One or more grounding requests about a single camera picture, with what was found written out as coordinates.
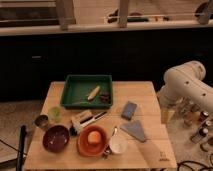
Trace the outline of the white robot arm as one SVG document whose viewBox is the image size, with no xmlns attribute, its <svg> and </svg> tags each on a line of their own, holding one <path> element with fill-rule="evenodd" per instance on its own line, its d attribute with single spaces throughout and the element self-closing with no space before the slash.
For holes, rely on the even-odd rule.
<svg viewBox="0 0 213 171">
<path fill-rule="evenodd" d="M 169 112 L 182 98 L 192 100 L 213 114 L 213 87 L 203 82 L 205 75 L 206 69 L 199 61 L 186 62 L 164 73 L 164 85 L 157 93 L 163 124 L 167 123 Z"/>
</svg>

